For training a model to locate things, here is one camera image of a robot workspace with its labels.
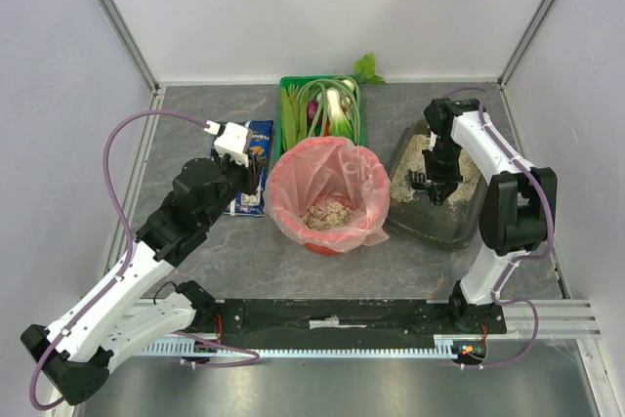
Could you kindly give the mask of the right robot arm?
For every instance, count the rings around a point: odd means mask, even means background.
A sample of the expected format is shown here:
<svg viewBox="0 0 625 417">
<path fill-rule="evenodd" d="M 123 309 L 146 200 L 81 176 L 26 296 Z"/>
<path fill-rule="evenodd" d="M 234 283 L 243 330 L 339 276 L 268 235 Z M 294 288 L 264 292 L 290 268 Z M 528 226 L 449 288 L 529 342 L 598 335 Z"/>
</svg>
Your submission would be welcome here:
<svg viewBox="0 0 625 417">
<path fill-rule="evenodd" d="M 424 116 L 431 133 L 423 152 L 430 201 L 442 204 L 462 182 L 462 152 L 488 182 L 479 215 L 482 246 L 448 301 L 454 326 L 480 329 L 497 316 L 501 290 L 519 264 L 540 259 L 539 247 L 552 251 L 558 178 L 522 157 L 477 99 L 434 99 Z"/>
</svg>

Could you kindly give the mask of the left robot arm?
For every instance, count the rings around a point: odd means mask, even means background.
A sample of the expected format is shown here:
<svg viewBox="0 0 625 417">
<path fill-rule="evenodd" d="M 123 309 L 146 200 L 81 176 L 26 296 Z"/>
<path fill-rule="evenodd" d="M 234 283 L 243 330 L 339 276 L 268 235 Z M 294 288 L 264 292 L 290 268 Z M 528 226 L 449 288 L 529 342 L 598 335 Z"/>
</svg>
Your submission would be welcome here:
<svg viewBox="0 0 625 417">
<path fill-rule="evenodd" d="M 124 314 L 207 239 L 240 193 L 255 194 L 266 160 L 253 152 L 188 161 L 171 191 L 131 240 L 131 248 L 92 290 L 47 326 L 32 324 L 21 342 L 69 405 L 93 396 L 128 357 L 157 338 L 212 317 L 216 303 L 195 281 L 131 319 Z"/>
</svg>

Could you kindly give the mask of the black litter scoop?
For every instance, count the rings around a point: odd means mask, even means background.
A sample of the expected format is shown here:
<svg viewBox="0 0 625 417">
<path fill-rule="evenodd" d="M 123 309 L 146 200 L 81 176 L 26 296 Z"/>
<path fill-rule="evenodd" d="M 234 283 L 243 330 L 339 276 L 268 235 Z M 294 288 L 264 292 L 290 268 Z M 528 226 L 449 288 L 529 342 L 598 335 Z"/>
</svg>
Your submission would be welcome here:
<svg viewBox="0 0 625 417">
<path fill-rule="evenodd" d="M 406 184 L 411 190 L 424 191 L 431 186 L 424 172 L 409 169 L 405 177 Z"/>
</svg>

